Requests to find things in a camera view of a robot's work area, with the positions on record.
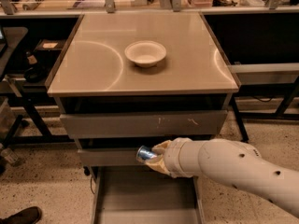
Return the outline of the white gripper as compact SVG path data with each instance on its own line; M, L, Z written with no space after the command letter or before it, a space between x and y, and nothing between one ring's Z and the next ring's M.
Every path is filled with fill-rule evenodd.
M152 170L172 177L193 177L201 173L198 155L202 141L189 138L166 140L154 146L152 151L157 155L153 159L145 160L145 164Z

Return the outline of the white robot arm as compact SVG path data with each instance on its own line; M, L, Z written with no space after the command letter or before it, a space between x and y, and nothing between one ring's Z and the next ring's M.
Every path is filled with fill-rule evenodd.
M171 177L206 175L224 186L257 195L299 217L299 172L264 160L247 143L227 139L164 141L145 161Z

